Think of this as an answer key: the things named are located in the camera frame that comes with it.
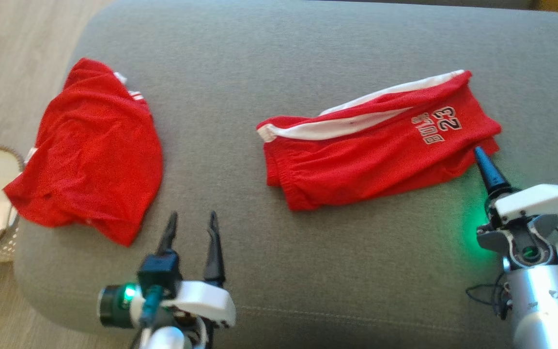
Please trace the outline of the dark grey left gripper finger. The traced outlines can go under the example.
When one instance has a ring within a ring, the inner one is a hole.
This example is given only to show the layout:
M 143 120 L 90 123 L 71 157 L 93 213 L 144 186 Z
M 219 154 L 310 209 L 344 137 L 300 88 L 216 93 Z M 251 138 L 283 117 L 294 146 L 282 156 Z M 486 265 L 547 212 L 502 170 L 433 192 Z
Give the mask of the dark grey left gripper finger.
M 157 255 L 165 255 L 173 252 L 172 245 L 176 238 L 178 218 L 179 216 L 176 211 L 170 213 L 168 224 L 165 227 L 157 247 Z
M 220 229 L 217 213 L 211 211 L 207 230 L 210 243 L 204 268 L 204 282 L 214 286 L 224 286 L 226 282 L 223 248 L 221 247 Z

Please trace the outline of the right gripper body white housing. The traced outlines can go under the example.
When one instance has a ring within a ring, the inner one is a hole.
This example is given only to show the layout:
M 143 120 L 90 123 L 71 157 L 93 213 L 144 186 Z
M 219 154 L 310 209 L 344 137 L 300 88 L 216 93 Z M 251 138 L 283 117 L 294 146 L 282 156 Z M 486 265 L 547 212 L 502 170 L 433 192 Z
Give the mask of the right gripper body white housing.
M 486 204 L 488 223 L 477 228 L 481 248 L 507 257 L 518 270 L 555 262 L 547 237 L 558 229 L 558 185 L 500 188 Z

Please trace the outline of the left gripper body white housing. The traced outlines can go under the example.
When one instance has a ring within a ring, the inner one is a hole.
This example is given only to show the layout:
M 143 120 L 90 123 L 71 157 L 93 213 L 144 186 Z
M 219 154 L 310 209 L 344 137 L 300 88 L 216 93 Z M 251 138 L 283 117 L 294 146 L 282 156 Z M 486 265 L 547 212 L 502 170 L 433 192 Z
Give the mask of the left gripper body white housing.
M 104 327 L 153 331 L 162 327 L 190 329 L 197 320 L 216 328 L 235 326 L 235 304 L 228 291 L 201 281 L 181 283 L 177 297 L 163 298 L 149 321 L 142 318 L 145 303 L 140 285 L 109 285 L 99 294 L 99 321 Z

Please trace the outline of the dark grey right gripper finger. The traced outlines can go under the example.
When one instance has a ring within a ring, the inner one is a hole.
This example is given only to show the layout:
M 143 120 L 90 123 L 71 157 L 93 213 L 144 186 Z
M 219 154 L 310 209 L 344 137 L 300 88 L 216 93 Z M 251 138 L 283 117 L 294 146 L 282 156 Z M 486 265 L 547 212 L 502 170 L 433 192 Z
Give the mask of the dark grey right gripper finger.
M 503 176 L 502 172 L 483 148 L 478 146 L 474 148 L 473 152 L 488 196 L 500 196 L 503 193 L 510 193 L 509 181 Z

